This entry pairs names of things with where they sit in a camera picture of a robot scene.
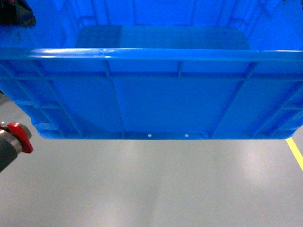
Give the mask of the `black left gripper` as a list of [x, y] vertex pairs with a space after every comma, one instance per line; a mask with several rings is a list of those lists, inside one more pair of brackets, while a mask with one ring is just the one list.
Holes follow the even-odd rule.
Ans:
[[0, 25], [35, 26], [36, 17], [25, 0], [1, 0]]

